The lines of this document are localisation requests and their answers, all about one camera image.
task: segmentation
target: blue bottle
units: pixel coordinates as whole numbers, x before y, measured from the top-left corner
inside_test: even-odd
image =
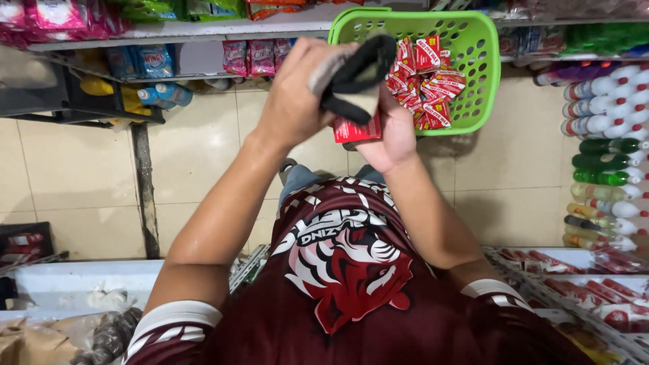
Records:
[[[160,99],[158,92],[154,88],[139,89],[138,97],[144,105],[157,105],[163,109],[171,109],[176,106],[173,101]]]
[[[173,101],[182,107],[189,104],[191,97],[193,96],[191,91],[175,83],[156,84],[156,91],[158,92],[160,99]]]

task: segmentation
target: man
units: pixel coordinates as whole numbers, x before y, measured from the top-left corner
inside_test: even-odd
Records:
[[[591,363],[486,261],[387,89],[383,138],[356,144],[376,171],[324,181],[283,164],[334,118],[307,82],[340,47],[354,46],[295,44],[257,128],[173,242],[125,363]],[[230,265],[278,170],[271,256],[230,303]]]

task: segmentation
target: red box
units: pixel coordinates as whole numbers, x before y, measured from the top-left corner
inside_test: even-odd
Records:
[[[381,121],[378,111],[368,124],[359,126],[340,116],[334,119],[334,138],[337,144],[381,138]]]

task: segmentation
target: shoe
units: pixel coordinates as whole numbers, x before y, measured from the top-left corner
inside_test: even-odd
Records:
[[[288,179],[288,174],[291,173],[291,168],[293,166],[296,166],[297,162],[293,160],[292,158],[286,158],[280,165],[279,171],[277,171],[277,174],[280,176],[280,180],[282,181],[282,186],[286,185],[286,179]]]

